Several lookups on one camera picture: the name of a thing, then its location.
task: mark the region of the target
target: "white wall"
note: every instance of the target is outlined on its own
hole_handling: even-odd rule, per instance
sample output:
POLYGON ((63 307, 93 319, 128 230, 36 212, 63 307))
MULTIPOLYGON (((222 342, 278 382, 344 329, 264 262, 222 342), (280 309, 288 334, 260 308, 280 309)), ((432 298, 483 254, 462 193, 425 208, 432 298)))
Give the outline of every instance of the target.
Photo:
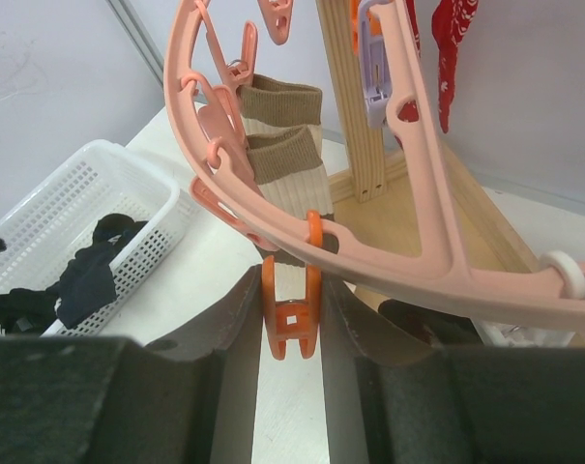
POLYGON ((84 143, 125 143, 162 89, 103 0, 0 0, 0 217, 84 143))
MULTIPOLYGON (((164 51, 178 1, 132 2, 164 51)), ((338 131, 315 3, 295 2, 282 47, 270 42, 255 0, 230 3, 212 0, 209 7, 226 58, 237 58, 244 20, 253 20, 261 34, 257 70, 321 87, 323 124, 338 131)), ((430 21, 437 3, 417 0, 434 103, 438 51, 430 21)), ((217 80, 202 43, 193 63, 217 80)), ((482 0, 460 47, 456 83, 447 138, 474 172, 585 203, 585 0, 482 0)))

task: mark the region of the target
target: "sock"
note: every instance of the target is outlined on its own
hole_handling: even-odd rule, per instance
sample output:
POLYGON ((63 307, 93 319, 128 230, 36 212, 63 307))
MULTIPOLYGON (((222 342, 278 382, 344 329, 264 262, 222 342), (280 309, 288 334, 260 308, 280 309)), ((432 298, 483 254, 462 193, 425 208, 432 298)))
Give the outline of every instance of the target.
MULTIPOLYGON (((269 202, 296 218, 306 218, 307 210, 316 210, 322 218, 333 220, 329 180, 308 126, 248 135, 248 142, 255 182, 269 202)), ((325 237, 324 248, 336 251, 336 240, 325 237)), ((275 256, 277 300, 304 298, 305 263, 284 250, 259 251, 262 257, 275 256)))
POLYGON ((307 125, 318 156, 322 154, 322 91, 317 87, 279 82, 255 74, 239 91, 241 119, 247 135, 277 133, 307 125))

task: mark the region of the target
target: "wooden stand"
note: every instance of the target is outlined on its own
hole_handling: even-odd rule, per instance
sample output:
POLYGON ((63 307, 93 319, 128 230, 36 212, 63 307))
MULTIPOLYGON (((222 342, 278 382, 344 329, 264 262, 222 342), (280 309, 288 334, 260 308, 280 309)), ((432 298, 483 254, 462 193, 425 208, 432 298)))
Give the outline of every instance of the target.
MULTIPOLYGON (((329 179, 336 221, 366 245, 418 255, 421 252, 415 207, 401 152, 385 157, 382 132, 367 126, 357 56, 352 50, 348 0, 316 0, 337 112, 350 169, 329 179)), ((473 266, 528 273, 537 258, 513 230, 466 167, 443 148, 453 197, 473 266)), ((386 297, 364 288, 357 296, 377 308, 386 297)), ((583 345, 577 336, 575 345, 583 345)))

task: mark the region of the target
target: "red bandana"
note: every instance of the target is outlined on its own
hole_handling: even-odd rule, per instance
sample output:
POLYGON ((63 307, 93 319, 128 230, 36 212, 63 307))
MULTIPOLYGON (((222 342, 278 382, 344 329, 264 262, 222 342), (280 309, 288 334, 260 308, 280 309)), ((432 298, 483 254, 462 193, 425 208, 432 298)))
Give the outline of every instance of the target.
POLYGON ((431 19, 438 44, 438 115, 444 133, 449 131, 449 110, 455 98, 457 46, 470 26, 479 0, 441 0, 431 19))

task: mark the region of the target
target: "brown sock cuff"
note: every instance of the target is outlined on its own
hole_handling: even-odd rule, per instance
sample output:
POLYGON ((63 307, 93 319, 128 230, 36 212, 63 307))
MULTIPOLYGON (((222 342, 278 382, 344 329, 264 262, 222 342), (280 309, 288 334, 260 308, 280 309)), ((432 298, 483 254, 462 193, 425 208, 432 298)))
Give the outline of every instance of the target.
POLYGON ((247 157, 259 186, 322 165, 307 126, 247 137, 247 157))
POLYGON ((317 87, 280 82, 255 74, 251 85, 240 87, 239 97, 245 118, 276 128, 320 125, 322 91, 317 87))

